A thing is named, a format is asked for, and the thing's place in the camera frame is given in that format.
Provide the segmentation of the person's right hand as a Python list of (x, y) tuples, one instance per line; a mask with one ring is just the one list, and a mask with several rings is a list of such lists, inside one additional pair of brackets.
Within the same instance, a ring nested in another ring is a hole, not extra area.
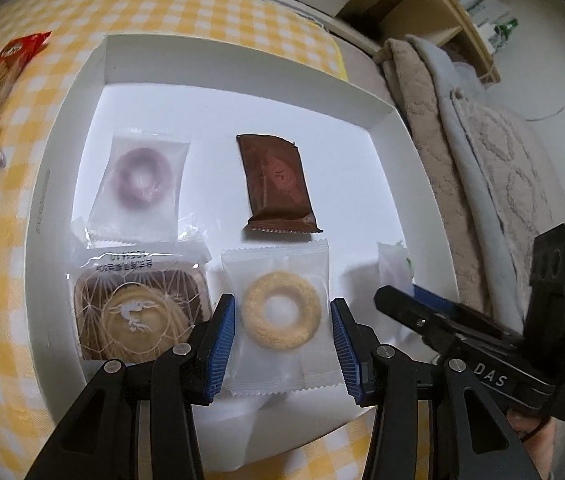
[(555, 452), (557, 421), (552, 418), (544, 424), (540, 419), (526, 417), (515, 411), (509, 411), (507, 419), (521, 440), (527, 438), (524, 447), (540, 477), (549, 479)]

